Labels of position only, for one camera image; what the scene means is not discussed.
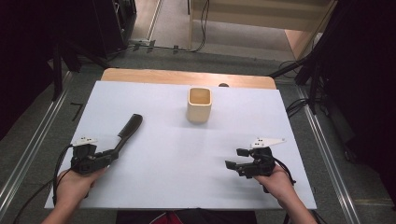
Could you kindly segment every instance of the human arm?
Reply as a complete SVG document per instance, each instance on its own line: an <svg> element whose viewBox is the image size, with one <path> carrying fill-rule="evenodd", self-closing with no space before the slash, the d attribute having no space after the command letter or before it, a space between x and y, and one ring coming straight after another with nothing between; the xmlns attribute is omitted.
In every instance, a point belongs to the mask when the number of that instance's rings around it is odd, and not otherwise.
<svg viewBox="0 0 396 224"><path fill-rule="evenodd" d="M289 214L292 223L317 223L298 197L287 173L280 166L277 165L270 176L257 175L254 178L277 199L279 205Z"/></svg>
<svg viewBox="0 0 396 224"><path fill-rule="evenodd" d="M42 224L65 224L69 223L80 202L88 194L96 179L106 169L101 169L89 175L80 175L74 171L63 171L58 176L58 188L56 190L57 203L54 209L42 222Z"/></svg>

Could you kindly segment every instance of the white tabletop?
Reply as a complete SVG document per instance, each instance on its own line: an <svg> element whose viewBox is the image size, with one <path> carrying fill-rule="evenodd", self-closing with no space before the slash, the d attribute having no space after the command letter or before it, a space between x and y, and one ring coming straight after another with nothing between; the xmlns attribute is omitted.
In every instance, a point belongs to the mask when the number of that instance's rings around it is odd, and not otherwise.
<svg viewBox="0 0 396 224"><path fill-rule="evenodd" d="M254 179L228 170L224 161L252 162L236 155L257 137L285 138L272 146L297 181L308 209L316 209L279 91L207 87L209 121L186 119L188 85L98 81L73 141L94 137L97 151L114 148L132 114L143 116L137 132L84 199L81 207L110 209L277 209L275 198ZM72 149L61 171L70 167ZM52 193L46 203L53 207Z"/></svg>

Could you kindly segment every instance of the gray floor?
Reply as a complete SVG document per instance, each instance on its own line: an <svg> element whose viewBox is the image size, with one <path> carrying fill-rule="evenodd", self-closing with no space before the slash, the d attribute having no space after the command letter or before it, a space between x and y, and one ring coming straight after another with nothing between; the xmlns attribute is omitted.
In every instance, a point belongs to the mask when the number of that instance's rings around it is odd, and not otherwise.
<svg viewBox="0 0 396 224"><path fill-rule="evenodd" d="M157 43L160 43L161 35L154 32L153 36L157 38ZM286 50L287 47L283 45L280 48ZM146 53L145 49L126 51L110 63L112 66L121 68L151 68L266 76L277 70L281 62L290 59L283 57L281 53L277 54L276 57L278 58L276 59L275 57L262 59L247 55L230 55L222 51L221 47L216 52L210 51L210 45L208 45L208 48L207 53L173 54L172 51L165 49L155 49L151 53ZM7 211L1 219L1 223L12 223L13 218L21 209L21 205L34 191L51 179L57 157L63 147L70 143L80 118L79 114L78 119L72 121L77 108L70 104L85 104L94 82L101 78L102 73L103 70L97 65L86 64L80 73L72 74L69 91L64 98L63 105L39 146L35 159L18 191L16 191L10 205L7 206ZM281 92L285 107L298 99L297 88L290 79L286 77L277 78L276 86ZM37 97L8 135L0 142L0 164L2 167L0 184L2 186L11 176L19 158L45 116L50 106L51 95L52 87L48 87ZM351 198L356 205L361 223L395 223L396 214L391 211L391 201L381 185L378 175L363 164L354 164L345 160L342 144L331 122L320 110L318 112L321 127L332 150L336 165L340 169ZM294 131L305 170L318 204L318 213L327 223L347 223L305 112L302 110L292 117L290 125ZM48 194L48 190L43 190L31 202L23 213L21 223L39 223L48 214L49 211L43 208ZM285 216L283 211L257 211L256 214L259 223L281 223ZM116 211L114 210L78 210L73 223L114 223L115 218Z"/></svg>

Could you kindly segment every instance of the beige square container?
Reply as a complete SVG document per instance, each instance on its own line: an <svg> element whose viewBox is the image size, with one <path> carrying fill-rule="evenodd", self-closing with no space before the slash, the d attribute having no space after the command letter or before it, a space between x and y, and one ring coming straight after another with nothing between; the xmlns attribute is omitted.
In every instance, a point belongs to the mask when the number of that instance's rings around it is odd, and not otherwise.
<svg viewBox="0 0 396 224"><path fill-rule="evenodd" d="M189 89L187 119L191 122L207 122L212 108L212 92L207 88Z"/></svg>

